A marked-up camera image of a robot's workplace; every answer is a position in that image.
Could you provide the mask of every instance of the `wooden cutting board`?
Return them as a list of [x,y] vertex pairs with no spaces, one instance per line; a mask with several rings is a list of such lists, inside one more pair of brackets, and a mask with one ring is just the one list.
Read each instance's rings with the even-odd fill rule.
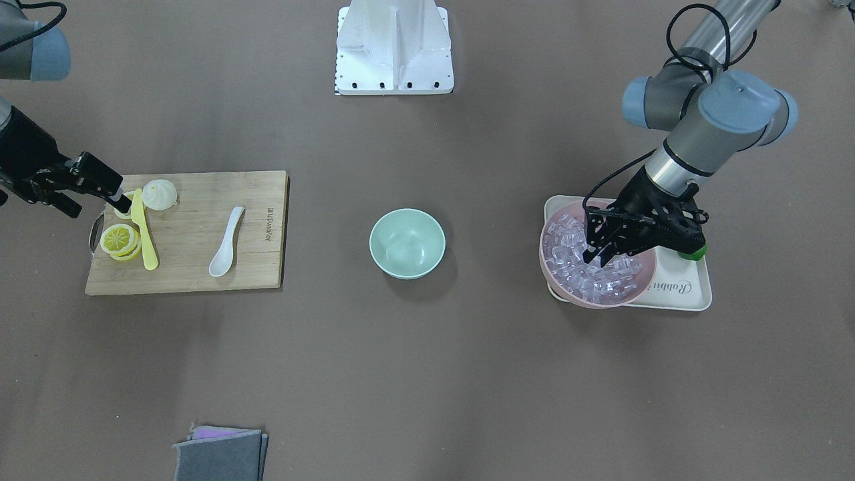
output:
[[[122,189],[131,192],[154,179],[171,181],[179,195],[178,205],[171,209],[145,210],[160,265],[146,270],[142,254],[120,262],[98,247],[89,269],[87,294],[159,294],[282,285],[288,190],[288,174],[284,170],[125,175]],[[242,205],[245,212],[237,233],[234,264],[225,276],[211,277],[208,265],[220,247],[235,205]],[[134,225],[117,217],[108,205],[104,228],[117,223]]]

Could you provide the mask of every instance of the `folded towel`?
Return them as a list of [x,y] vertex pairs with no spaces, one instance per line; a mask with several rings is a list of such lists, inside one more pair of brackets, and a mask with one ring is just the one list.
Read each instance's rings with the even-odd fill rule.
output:
[[197,426],[178,450],[175,481],[261,481],[268,436],[260,430]]

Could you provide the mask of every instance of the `white spoon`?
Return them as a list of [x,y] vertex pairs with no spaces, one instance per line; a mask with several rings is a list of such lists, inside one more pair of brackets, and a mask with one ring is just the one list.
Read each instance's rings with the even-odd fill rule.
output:
[[228,218],[226,224],[226,233],[222,236],[222,244],[217,250],[214,258],[211,259],[211,265],[208,266],[208,273],[214,277],[223,276],[232,268],[234,261],[234,228],[237,227],[240,216],[243,215],[244,208],[237,206],[232,209],[232,215]]

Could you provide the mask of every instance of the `green cap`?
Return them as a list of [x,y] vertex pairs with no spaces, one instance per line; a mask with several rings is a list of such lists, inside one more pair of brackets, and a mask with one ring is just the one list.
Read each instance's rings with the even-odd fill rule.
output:
[[703,247],[691,254],[684,254],[682,252],[678,252],[678,254],[680,254],[680,257],[684,258],[685,260],[693,260],[695,262],[698,262],[700,259],[704,258],[704,255],[706,254],[706,244],[704,244]]

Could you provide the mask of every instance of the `white tray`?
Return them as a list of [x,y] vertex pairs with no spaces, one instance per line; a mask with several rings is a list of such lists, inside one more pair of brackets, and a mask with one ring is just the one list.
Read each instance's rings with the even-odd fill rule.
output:
[[[543,207],[543,222],[546,223],[558,209],[582,199],[574,195],[550,197]],[[614,199],[594,200],[607,203],[615,201]],[[552,297],[562,302],[569,302],[555,294],[551,287],[548,285],[547,287]],[[680,257],[671,249],[656,247],[656,271],[653,273],[650,287],[635,302],[627,306],[697,312],[703,311],[710,304],[712,304],[712,287],[710,274],[706,270],[706,257],[695,262]]]

